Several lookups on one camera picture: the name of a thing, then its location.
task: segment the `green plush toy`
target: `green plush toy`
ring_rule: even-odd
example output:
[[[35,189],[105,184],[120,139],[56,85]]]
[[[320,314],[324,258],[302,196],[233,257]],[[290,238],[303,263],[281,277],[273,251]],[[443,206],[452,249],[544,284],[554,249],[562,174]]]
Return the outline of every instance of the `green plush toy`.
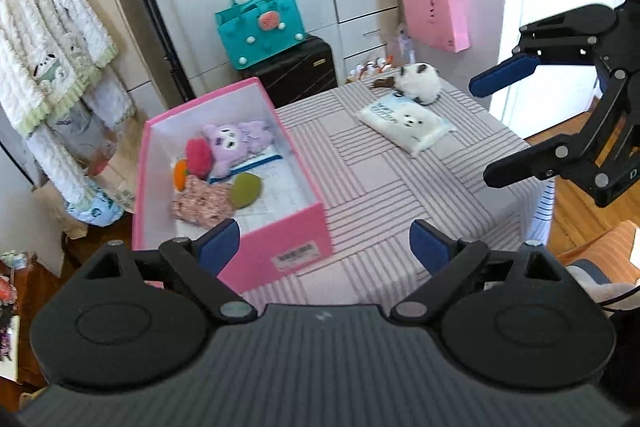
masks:
[[[231,185],[229,202],[235,210],[254,203],[262,193],[262,180],[250,172],[240,172]]]

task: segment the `teal tote bag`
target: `teal tote bag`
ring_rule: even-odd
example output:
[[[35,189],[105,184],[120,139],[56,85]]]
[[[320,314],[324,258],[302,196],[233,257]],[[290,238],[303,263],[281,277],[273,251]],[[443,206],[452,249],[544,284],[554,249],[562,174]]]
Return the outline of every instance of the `teal tote bag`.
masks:
[[[305,39],[296,0],[250,0],[216,13],[216,24],[231,64],[244,70]]]

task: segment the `white tissue package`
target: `white tissue package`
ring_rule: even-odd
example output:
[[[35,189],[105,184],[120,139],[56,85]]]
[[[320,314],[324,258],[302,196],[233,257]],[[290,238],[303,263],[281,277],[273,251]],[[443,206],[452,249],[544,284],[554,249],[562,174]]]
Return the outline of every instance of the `white tissue package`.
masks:
[[[454,130],[449,121],[398,93],[367,105],[356,116],[413,158]]]

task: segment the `pink box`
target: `pink box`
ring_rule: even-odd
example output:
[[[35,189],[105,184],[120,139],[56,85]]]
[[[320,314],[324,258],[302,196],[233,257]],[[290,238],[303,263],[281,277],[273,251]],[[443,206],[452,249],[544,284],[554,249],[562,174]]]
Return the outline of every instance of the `pink box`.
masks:
[[[146,122],[138,166],[135,250],[155,249],[183,235],[196,239],[206,231],[171,216],[169,204],[176,194],[172,165],[183,157],[187,140],[204,124],[250,120],[264,120],[270,126],[274,147],[283,158],[270,165],[286,172],[287,184],[290,182],[291,190],[295,190],[287,192],[287,200],[298,204],[289,214],[257,230],[243,232],[241,224],[240,248],[219,279],[233,291],[243,293],[333,253],[320,192],[257,78],[210,92]]]

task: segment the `black suitcase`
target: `black suitcase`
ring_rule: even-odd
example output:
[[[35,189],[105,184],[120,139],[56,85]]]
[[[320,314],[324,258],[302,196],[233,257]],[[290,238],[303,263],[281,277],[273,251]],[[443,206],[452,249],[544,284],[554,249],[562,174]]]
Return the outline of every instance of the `black suitcase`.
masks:
[[[312,36],[240,73],[244,78],[260,78],[275,107],[338,86],[331,47]]]

